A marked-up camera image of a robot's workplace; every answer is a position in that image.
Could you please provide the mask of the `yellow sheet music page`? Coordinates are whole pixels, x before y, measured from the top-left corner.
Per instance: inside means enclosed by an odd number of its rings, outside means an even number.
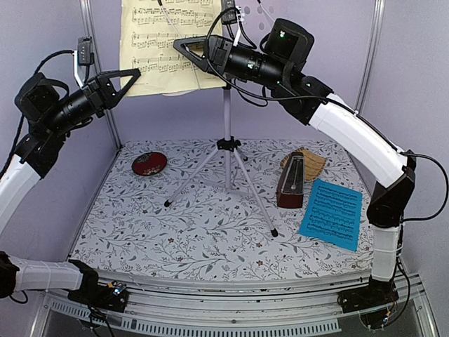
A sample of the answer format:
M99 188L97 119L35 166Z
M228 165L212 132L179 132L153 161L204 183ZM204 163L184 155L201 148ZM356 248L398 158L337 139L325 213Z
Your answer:
M120 68L141 73L127 96L223 87L173 48L176 39L206 35L221 11L221 2L212 0L122 1Z

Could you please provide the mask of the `white tripod music stand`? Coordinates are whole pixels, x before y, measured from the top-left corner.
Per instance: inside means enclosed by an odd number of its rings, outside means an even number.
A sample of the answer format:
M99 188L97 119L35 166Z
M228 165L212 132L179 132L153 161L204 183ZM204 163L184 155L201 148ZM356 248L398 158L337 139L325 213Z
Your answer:
M198 173L204 168L204 166L218 153L223 152L224 153L224 168L225 168L225 174L224 174L224 183L217 183L213 181L209 181L208 183L222 188L224 191L232 194L236 194L238 196L242 197L254 197L255 201L257 202L257 205L259 206L260 210L262 211L262 214L264 216L264 219L267 222L267 226L269 227L269 230L273 237L277 237L278 231L274 227L267 210L262 203L262 200L260 199L259 194L257 193L255 186L250 179L250 176L248 175L248 172L246 170L246 167L244 165L244 161L246 161L248 158L246 156L241 156L239 152L239 146L241 146L241 143L239 140L236 140L232 135L232 127L231 127L231 86L227 84L223 87L223 120L224 120L224 138L218 140L216 142L215 149L195 168L194 172L181 184L181 186L173 193L171 197L169 197L165 203L165 207L169 207L175 199L180 195L181 191L183 191L186 186L197 176ZM244 178L246 179L246 182L251 190L251 192L244 192L236 187L233 187L232 180L231 180L231 173L232 173L232 159L231 156L233 156L236 160L236 163L238 167L241 169Z

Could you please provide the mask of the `dark red wooden metronome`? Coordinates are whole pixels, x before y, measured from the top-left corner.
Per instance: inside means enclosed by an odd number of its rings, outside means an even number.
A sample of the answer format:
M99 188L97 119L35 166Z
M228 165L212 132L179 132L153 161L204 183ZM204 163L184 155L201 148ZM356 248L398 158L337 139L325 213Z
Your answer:
M277 206L301 209L304 199L304 155L293 152L287 158L276 189Z

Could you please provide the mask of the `white blue sheet music booklet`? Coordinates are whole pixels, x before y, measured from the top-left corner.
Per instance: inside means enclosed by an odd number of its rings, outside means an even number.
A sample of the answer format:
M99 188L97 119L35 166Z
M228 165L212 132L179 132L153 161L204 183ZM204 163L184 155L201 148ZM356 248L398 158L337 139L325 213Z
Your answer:
M315 180L299 234L356 251L362 201L360 192Z

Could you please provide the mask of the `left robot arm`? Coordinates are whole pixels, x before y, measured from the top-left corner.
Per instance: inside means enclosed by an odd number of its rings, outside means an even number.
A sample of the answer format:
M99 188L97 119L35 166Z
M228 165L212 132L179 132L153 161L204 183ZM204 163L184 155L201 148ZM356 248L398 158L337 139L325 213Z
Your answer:
M116 107L138 80L139 69L101 72L71 93L66 83L47 78L39 68L15 97L28 133L16 136L1 170L1 227L5 228L28 192L55 165L70 132ZM78 260L63 263L25 260L1 252L1 297L26 290L63 289L70 300L97 305L122 290L98 284L98 273Z

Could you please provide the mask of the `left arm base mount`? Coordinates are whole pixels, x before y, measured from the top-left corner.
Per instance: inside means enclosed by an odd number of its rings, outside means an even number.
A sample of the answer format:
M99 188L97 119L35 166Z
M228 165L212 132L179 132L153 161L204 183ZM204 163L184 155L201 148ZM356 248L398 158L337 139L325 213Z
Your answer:
M98 280L83 280L78 290L68 291L67 298L73 302L97 309L124 313L128 303L127 285L116 280L98 284Z

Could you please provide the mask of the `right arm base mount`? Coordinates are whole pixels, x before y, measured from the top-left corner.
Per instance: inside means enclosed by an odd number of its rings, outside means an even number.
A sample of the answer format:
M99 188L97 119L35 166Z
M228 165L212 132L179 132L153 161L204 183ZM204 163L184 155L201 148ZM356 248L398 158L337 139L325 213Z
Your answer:
M382 305L382 309L361 315L363 325L369 329L381 329L389 321L392 309L399 299L393 280L381 282L369 278L368 284L356 289L341 291L337 296L337 303L343 313L372 309Z

